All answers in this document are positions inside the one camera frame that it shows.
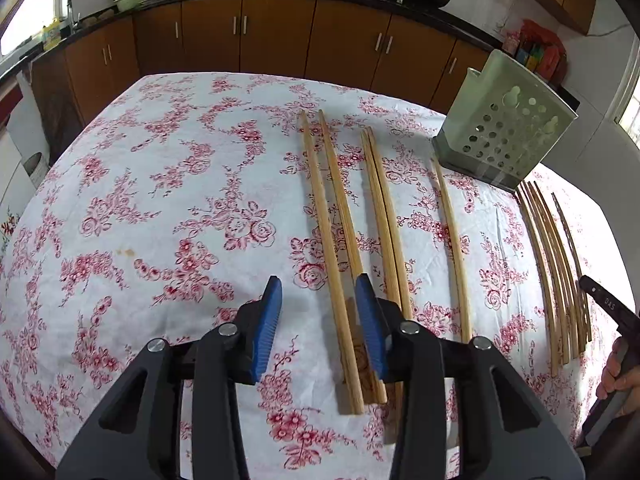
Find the person's right hand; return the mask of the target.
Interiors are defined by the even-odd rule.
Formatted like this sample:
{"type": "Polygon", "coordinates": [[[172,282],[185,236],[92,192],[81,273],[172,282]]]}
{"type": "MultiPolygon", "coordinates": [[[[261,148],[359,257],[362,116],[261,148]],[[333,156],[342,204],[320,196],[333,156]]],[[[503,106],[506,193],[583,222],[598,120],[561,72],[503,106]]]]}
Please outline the person's right hand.
{"type": "Polygon", "coordinates": [[[638,411],[640,406],[640,370],[635,366],[628,372],[622,372],[622,359],[619,358],[618,352],[624,348],[626,341],[622,337],[618,337],[612,345],[612,351],[603,367],[600,384],[597,386],[597,398],[599,400],[607,399],[611,394],[617,391],[626,391],[627,399],[615,417],[623,417],[638,411]]]}

